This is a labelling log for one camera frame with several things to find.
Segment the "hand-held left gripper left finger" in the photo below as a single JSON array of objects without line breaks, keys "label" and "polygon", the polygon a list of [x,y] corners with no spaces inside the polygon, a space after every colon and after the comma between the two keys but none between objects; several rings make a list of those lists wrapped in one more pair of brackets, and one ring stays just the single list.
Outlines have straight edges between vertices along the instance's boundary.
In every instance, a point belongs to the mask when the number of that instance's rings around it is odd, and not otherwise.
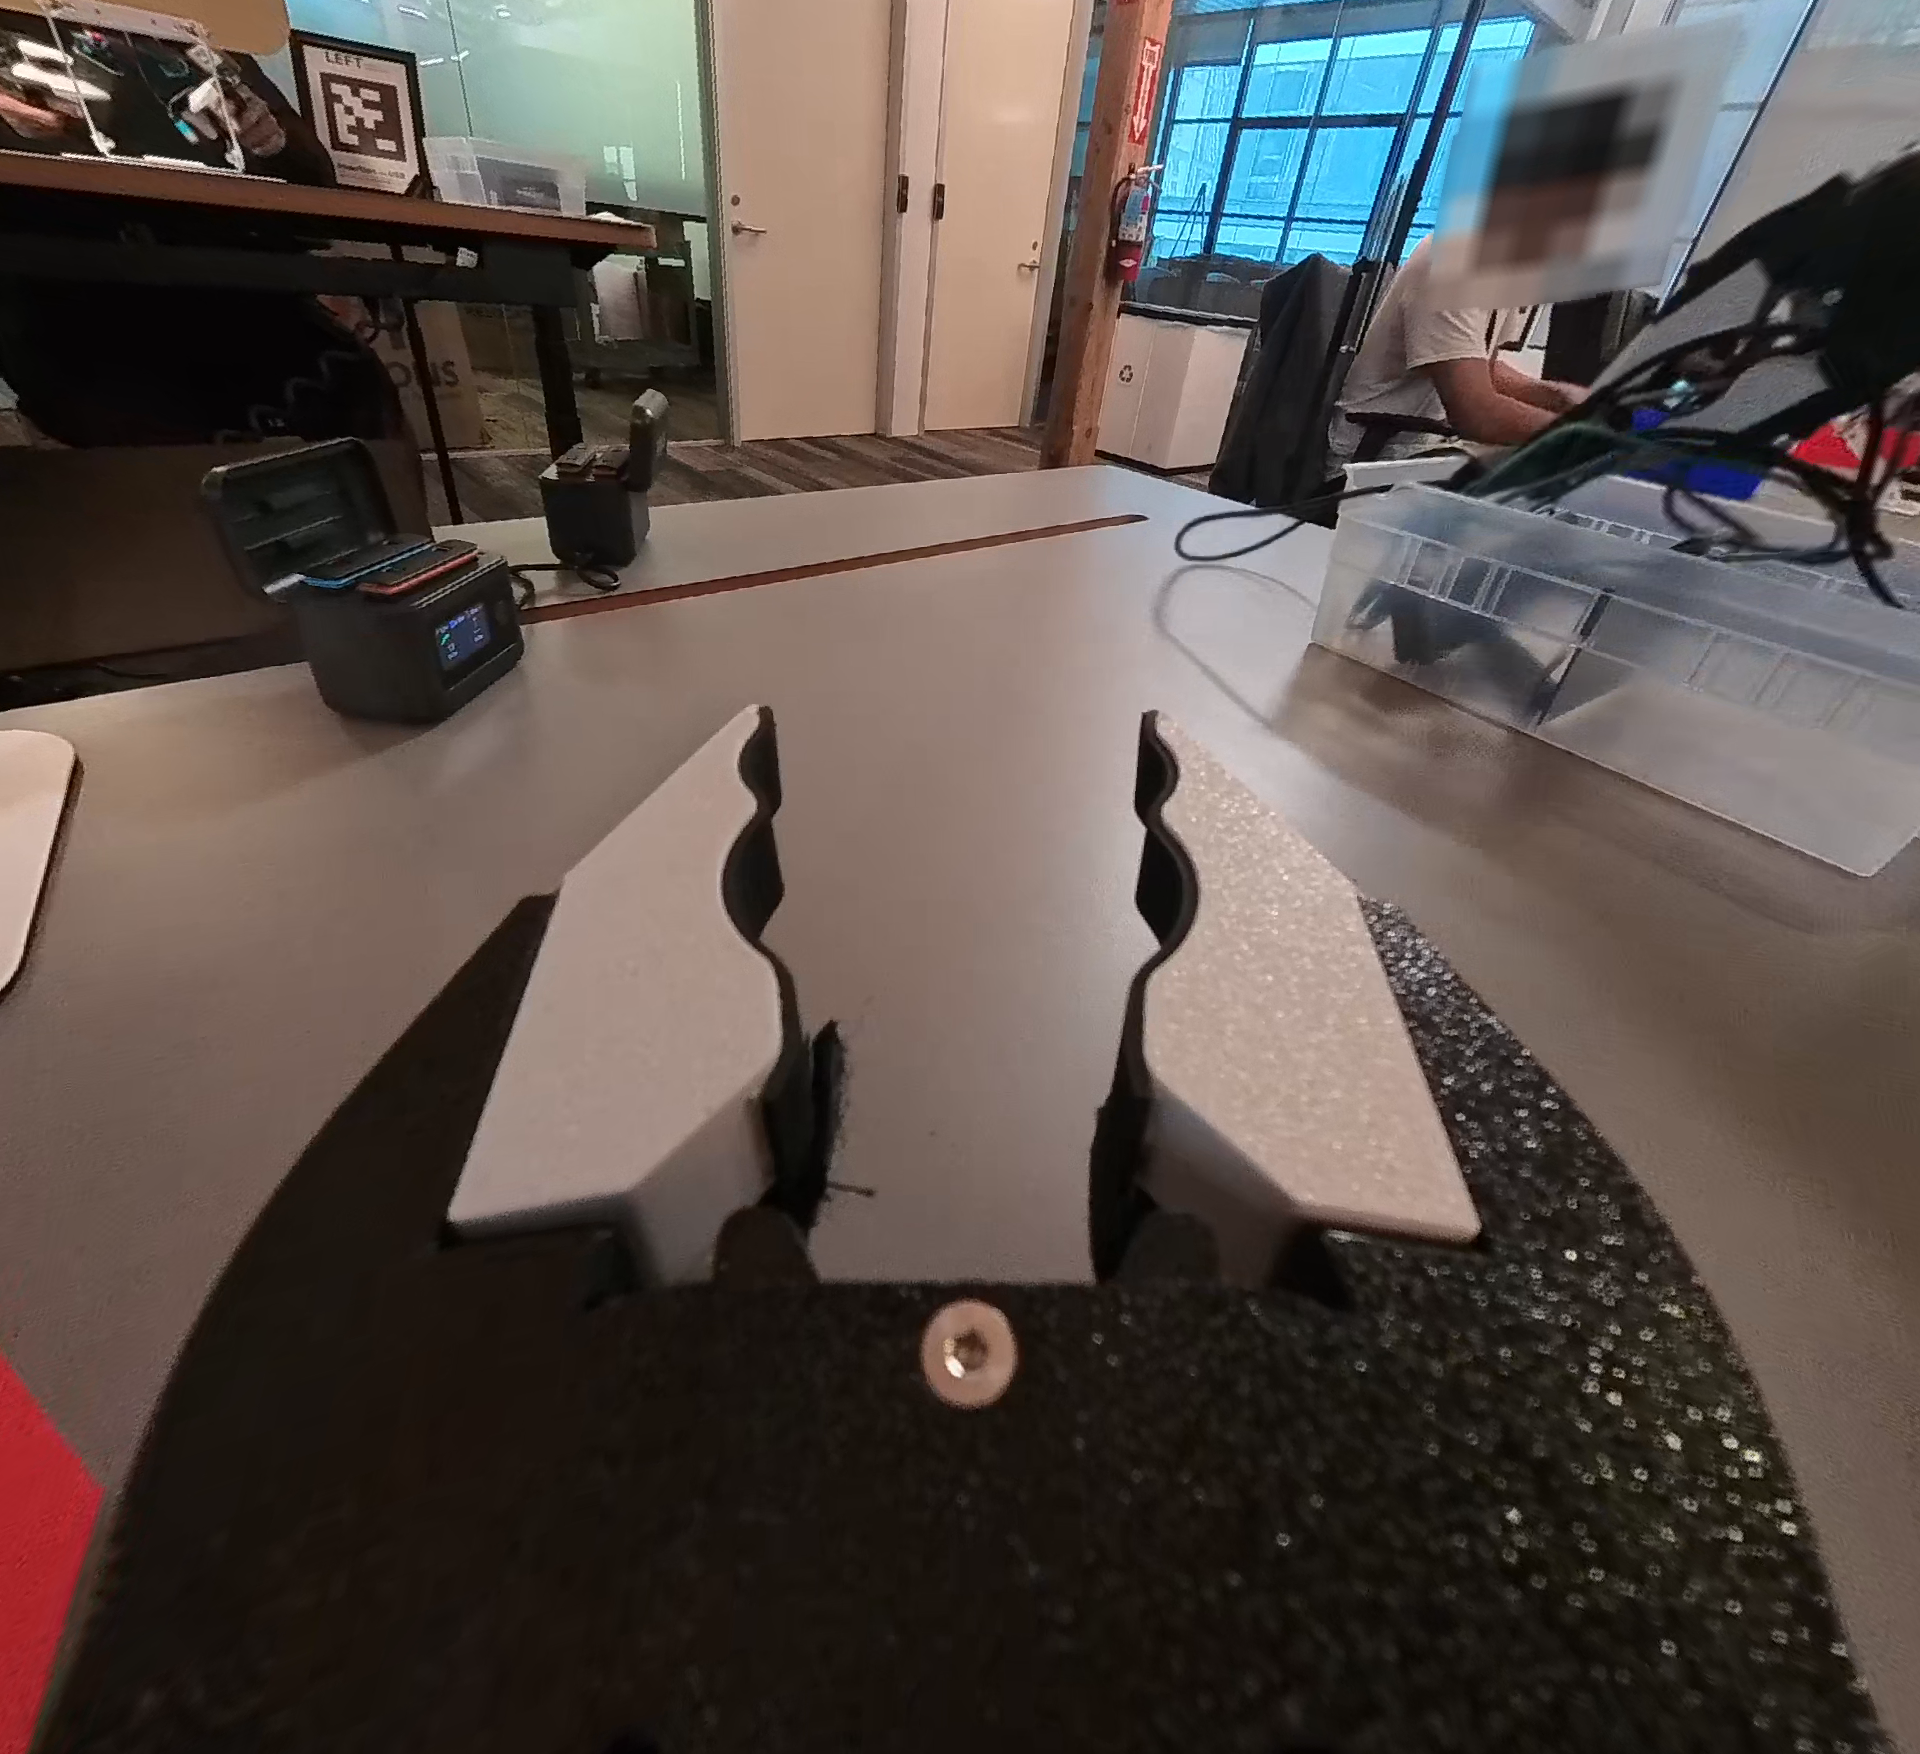
[{"label": "hand-held left gripper left finger", "polygon": [[778,811],[776,716],[749,704],[563,877],[447,1205],[460,1240],[605,1228],[677,1285],[734,1214],[808,1237],[836,1047],[766,945]]}]

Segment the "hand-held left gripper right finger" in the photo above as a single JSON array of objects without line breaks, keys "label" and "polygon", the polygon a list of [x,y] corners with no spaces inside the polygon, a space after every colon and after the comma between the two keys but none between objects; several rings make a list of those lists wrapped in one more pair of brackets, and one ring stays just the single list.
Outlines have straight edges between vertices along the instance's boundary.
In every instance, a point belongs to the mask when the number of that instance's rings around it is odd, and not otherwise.
[{"label": "hand-held left gripper right finger", "polygon": [[1168,713],[1140,716],[1128,984],[1091,1135],[1091,1274],[1289,1282],[1326,1235],[1483,1222],[1357,887]]}]

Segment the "clear plastic bin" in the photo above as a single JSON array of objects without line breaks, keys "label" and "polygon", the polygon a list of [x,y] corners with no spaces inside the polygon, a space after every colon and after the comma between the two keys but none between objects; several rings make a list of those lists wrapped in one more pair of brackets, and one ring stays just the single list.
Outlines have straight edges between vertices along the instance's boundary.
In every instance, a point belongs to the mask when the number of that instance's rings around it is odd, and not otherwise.
[{"label": "clear plastic bin", "polygon": [[1857,877],[1917,832],[1915,566],[1715,563],[1602,477],[1544,510],[1412,483],[1338,511],[1313,640]]}]

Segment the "charger case with display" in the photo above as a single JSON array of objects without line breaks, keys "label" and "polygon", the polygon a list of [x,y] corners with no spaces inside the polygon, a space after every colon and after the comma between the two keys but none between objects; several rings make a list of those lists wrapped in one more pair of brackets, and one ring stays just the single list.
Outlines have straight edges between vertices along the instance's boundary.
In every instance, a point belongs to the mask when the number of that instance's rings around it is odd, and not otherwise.
[{"label": "charger case with display", "polygon": [[508,561],[402,524],[371,446],[292,446],[203,473],[202,500],[238,578],[292,615],[336,713],[435,725],[524,650]]}]

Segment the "black office chair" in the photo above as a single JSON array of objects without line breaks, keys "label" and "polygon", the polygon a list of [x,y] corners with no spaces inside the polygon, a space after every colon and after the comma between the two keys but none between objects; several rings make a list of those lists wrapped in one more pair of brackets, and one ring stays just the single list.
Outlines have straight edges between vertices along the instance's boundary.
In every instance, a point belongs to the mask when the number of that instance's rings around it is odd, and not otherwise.
[{"label": "black office chair", "polygon": [[1261,290],[1208,492],[1308,524],[1331,524],[1336,392],[1357,345],[1377,264],[1343,265],[1310,254]]}]

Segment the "large grid window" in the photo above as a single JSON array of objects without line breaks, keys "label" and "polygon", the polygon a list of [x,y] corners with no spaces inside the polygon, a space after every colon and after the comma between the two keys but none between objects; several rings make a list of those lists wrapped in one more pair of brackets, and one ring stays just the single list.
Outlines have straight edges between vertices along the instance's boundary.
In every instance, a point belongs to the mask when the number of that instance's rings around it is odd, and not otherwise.
[{"label": "large grid window", "polygon": [[1407,25],[1352,12],[1308,33],[1244,14],[1192,29],[1163,83],[1145,265],[1351,264],[1425,145],[1457,31],[1425,6]]}]

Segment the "white cabinet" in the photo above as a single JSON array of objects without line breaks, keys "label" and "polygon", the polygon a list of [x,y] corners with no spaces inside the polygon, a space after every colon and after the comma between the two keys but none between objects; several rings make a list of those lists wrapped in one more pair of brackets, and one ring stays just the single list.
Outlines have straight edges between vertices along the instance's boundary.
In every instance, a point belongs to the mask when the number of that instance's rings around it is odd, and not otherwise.
[{"label": "white cabinet", "polygon": [[1161,473],[1210,469],[1253,336],[1250,322],[1124,309],[1101,398],[1096,454]]}]

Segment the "cardboard box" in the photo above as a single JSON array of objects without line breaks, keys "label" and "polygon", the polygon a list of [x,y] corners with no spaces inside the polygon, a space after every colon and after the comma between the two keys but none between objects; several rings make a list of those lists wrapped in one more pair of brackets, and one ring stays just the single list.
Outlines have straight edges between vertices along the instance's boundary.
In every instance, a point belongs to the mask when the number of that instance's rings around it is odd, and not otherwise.
[{"label": "cardboard box", "polygon": [[359,332],[381,361],[420,451],[425,454],[431,447],[423,390],[433,397],[447,450],[467,451],[489,446],[461,311],[446,303],[416,304],[413,319],[425,361],[425,374],[420,377],[404,306],[382,298],[360,303],[360,309]]}]

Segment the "storage cart with boxes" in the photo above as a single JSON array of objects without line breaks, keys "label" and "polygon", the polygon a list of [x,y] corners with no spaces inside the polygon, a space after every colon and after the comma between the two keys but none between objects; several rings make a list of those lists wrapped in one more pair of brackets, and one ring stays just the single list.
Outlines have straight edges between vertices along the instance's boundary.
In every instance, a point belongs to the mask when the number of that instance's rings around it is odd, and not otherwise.
[{"label": "storage cart with boxes", "polygon": [[569,357],[589,389],[631,383],[712,392],[710,304],[687,248],[602,255],[583,278],[577,317]]}]

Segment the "red fire extinguisher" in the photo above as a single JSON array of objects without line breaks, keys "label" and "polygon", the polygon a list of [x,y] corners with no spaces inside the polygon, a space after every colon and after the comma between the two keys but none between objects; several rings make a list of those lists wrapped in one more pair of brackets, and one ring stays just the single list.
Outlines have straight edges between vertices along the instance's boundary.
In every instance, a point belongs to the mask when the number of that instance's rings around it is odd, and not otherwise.
[{"label": "red fire extinguisher", "polygon": [[1119,284],[1140,278],[1152,231],[1161,165],[1131,165],[1112,185],[1103,274]]}]

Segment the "red plastic tray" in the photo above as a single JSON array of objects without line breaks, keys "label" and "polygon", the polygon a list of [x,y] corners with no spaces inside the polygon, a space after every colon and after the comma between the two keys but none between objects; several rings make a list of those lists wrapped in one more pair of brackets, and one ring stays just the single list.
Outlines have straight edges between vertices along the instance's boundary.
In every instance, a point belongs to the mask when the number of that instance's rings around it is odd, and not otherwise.
[{"label": "red plastic tray", "polygon": [[2,1749],[28,1749],[103,1490],[2,1363]]}]

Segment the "clear storage container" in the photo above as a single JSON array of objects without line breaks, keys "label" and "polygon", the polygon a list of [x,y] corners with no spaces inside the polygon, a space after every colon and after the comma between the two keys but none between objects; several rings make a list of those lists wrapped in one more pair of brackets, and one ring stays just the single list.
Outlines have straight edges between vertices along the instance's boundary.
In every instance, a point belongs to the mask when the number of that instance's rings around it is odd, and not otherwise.
[{"label": "clear storage container", "polygon": [[584,215],[586,165],[578,157],[486,137],[421,141],[433,194],[444,204]]}]

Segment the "wooden desk black legs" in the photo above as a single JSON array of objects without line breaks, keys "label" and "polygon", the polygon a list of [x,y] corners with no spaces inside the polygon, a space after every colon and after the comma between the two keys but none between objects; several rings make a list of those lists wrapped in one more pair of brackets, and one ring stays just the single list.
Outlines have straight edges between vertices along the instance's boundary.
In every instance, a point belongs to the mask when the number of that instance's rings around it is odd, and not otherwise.
[{"label": "wooden desk black legs", "polygon": [[578,278],[608,254],[649,254],[620,217],[313,187],[189,160],[2,155],[2,269],[72,279],[516,306],[533,319],[546,446],[583,419],[563,328]]}]

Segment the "framed marker sign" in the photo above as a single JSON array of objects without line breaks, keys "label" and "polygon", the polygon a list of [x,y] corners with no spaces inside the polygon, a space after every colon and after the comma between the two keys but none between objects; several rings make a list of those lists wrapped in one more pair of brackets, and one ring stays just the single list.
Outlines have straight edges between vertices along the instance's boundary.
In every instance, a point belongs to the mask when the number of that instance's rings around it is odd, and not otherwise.
[{"label": "framed marker sign", "polygon": [[405,46],[290,29],[301,113],[347,189],[425,199],[420,60]]}]

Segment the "clear acrylic fixture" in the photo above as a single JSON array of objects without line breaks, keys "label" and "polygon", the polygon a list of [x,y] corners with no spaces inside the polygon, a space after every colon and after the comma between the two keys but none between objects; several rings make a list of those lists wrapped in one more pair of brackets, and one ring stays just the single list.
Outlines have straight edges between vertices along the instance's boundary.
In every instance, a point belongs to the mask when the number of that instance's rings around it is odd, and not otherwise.
[{"label": "clear acrylic fixture", "polygon": [[108,0],[33,0],[37,25],[6,68],[22,99],[79,118],[93,152],[224,165],[246,172],[246,86],[234,60],[185,16]]}]

